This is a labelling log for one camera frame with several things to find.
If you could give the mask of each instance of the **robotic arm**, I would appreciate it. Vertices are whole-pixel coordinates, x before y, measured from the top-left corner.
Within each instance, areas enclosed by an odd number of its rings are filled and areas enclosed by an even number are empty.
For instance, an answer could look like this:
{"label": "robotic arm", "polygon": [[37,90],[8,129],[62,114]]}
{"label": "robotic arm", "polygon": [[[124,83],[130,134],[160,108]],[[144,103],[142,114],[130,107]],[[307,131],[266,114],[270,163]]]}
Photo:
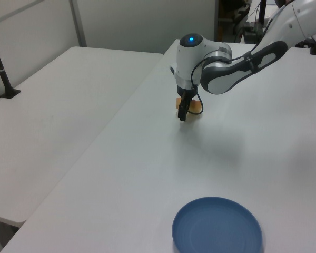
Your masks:
{"label": "robotic arm", "polygon": [[184,36],[177,48],[177,63],[171,66],[182,97],[178,117],[185,121],[199,83],[212,94],[225,93],[314,34],[316,0],[295,0],[273,15],[261,42],[236,59],[232,59],[232,50],[225,43],[209,41],[199,34]]}

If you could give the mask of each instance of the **wall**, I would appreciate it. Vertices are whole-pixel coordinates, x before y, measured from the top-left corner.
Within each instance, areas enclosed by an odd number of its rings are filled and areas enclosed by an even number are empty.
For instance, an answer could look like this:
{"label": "wall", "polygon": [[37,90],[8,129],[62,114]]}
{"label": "wall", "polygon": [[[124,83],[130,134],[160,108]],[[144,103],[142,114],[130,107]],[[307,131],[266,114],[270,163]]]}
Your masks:
{"label": "wall", "polygon": [[165,53],[176,38],[212,40],[216,0],[75,0],[88,47]]}
{"label": "wall", "polygon": [[0,57],[13,87],[72,46],[78,40],[68,0],[44,0],[0,22]]}

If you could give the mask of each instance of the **table surface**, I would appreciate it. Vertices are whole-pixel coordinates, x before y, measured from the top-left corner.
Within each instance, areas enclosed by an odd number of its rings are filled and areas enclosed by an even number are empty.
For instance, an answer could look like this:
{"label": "table surface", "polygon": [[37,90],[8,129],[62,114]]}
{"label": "table surface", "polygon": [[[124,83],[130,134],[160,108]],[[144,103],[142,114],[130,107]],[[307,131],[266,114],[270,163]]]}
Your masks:
{"label": "table surface", "polygon": [[0,221],[30,217],[161,57],[73,47],[0,99]]}
{"label": "table surface", "polygon": [[175,252],[174,216],[206,196],[249,209],[266,253],[316,252],[316,56],[291,48],[225,94],[200,89],[204,113],[180,122],[177,44],[2,253]]}

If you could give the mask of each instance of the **black cable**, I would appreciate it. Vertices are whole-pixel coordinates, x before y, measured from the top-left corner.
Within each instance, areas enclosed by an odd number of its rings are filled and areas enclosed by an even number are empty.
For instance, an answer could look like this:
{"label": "black cable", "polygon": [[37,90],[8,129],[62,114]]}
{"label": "black cable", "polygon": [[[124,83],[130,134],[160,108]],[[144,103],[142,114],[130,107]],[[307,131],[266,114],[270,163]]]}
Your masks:
{"label": "black cable", "polygon": [[194,69],[192,70],[192,73],[191,73],[191,83],[192,83],[192,87],[194,88],[194,90],[196,90],[196,95],[197,95],[197,97],[198,97],[198,99],[199,99],[199,101],[200,101],[200,104],[201,104],[201,111],[200,111],[200,112],[190,112],[189,110],[187,111],[188,113],[193,114],[193,115],[199,115],[199,114],[203,113],[203,111],[204,111],[204,104],[203,104],[203,102],[202,102],[202,100],[201,100],[201,98],[200,98],[200,96],[199,96],[199,93],[198,93],[198,90],[197,90],[196,85],[193,83],[193,73],[194,73],[194,71],[196,70],[196,68],[197,68],[200,64],[202,64],[204,61],[206,61],[206,60],[208,60],[208,59],[209,59],[209,57],[208,57],[208,58],[204,58],[204,59],[202,59],[200,62],[198,62],[198,64],[194,67]]}
{"label": "black cable", "polygon": [[257,9],[257,8],[259,8],[260,4],[261,4],[261,2],[257,5],[257,7],[254,9],[254,11],[252,12],[252,14],[251,14],[251,15],[253,15],[253,14],[254,14],[254,12],[256,11],[256,9]]}
{"label": "black cable", "polygon": [[260,4],[256,8],[256,13],[255,13],[255,20],[254,20],[254,29],[255,29],[255,24],[256,24],[256,17],[258,16],[258,9],[260,7]]}

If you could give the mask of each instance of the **blue plate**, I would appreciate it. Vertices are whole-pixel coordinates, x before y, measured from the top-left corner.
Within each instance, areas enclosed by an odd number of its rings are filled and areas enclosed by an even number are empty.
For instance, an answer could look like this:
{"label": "blue plate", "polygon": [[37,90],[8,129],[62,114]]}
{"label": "blue plate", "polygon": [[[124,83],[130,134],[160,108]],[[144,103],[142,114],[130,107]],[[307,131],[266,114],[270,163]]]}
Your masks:
{"label": "blue plate", "polygon": [[218,197],[196,199],[174,218],[172,237],[180,253],[261,253],[258,221],[242,205]]}

